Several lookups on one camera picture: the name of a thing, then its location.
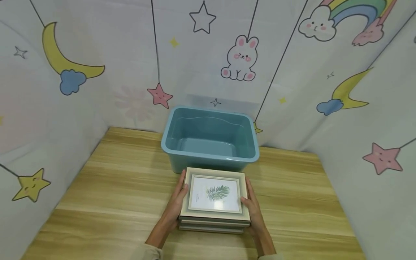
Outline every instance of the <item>yellow crescent moon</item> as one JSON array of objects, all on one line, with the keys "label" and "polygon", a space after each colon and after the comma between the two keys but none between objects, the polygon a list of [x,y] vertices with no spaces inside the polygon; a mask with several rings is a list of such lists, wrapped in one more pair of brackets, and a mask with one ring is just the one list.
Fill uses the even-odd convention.
[{"label": "yellow crescent moon", "polygon": [[101,75],[104,72],[105,66],[88,66],[72,62],[65,58],[56,44],[55,26],[56,22],[48,24],[42,33],[43,50],[51,67],[58,74],[61,74],[64,70],[73,69],[75,72],[84,73],[87,79]]},{"label": "yellow crescent moon", "polygon": [[342,109],[368,105],[368,102],[351,99],[349,97],[349,94],[355,88],[358,82],[360,82],[360,80],[364,78],[364,76],[367,75],[367,73],[371,69],[372,68],[369,68],[368,70],[365,70],[363,72],[355,74],[354,76],[349,77],[348,79],[344,80],[341,84],[339,84],[339,86],[334,90],[334,93],[332,94],[332,99],[340,99],[344,104]]}]

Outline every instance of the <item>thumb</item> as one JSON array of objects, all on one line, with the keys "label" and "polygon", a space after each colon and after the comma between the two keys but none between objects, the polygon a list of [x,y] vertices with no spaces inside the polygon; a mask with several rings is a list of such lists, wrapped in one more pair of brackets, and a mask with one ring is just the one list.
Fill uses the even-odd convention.
[{"label": "thumb", "polygon": [[183,201],[183,198],[186,196],[187,193],[188,193],[188,185],[185,184],[183,186],[183,189],[179,192],[177,198],[180,199],[181,201]]},{"label": "thumb", "polygon": [[253,202],[248,198],[241,197],[241,202],[244,204],[244,206],[246,206],[248,208],[249,211],[254,206]]}]

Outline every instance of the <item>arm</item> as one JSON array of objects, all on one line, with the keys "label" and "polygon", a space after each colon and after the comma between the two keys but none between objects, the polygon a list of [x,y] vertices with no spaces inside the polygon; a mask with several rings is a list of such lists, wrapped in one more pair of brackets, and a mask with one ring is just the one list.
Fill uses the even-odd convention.
[{"label": "arm", "polygon": [[130,258],[131,260],[162,260],[162,247],[170,232],[178,225],[177,219],[181,213],[183,198],[188,192],[187,184],[182,188],[183,181],[185,180],[185,173],[186,171],[183,170],[175,187],[175,191],[169,199],[168,205],[166,205],[161,218],[154,226],[152,232],[150,232],[144,245],[136,249]]},{"label": "arm", "polygon": [[248,228],[253,237],[259,260],[278,259],[272,237],[266,228],[251,182],[246,178],[248,198],[241,198],[241,202],[248,208],[251,226]]}]

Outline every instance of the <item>pink star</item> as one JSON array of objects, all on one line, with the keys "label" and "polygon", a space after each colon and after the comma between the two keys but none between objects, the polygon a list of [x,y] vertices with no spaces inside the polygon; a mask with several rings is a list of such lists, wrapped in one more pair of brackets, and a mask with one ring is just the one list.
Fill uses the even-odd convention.
[{"label": "pink star", "polygon": [[165,108],[169,108],[168,100],[173,96],[163,92],[162,86],[160,83],[157,84],[155,89],[147,89],[153,96],[153,105],[162,104]]},{"label": "pink star", "polygon": [[396,157],[400,152],[400,148],[392,148],[384,150],[378,144],[373,143],[371,154],[363,157],[364,160],[374,164],[376,173],[382,174],[387,169],[395,171],[403,171],[403,168],[397,162]]}]

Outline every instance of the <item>green palm leaf illustration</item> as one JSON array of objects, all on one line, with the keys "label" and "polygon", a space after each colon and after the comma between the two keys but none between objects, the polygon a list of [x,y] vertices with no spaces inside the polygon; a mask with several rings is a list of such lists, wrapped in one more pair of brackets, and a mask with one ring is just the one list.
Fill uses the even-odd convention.
[{"label": "green palm leaf illustration", "polygon": [[206,190],[207,197],[210,201],[218,201],[220,199],[223,199],[230,194],[230,188],[228,186],[217,186],[217,187],[211,187]]}]

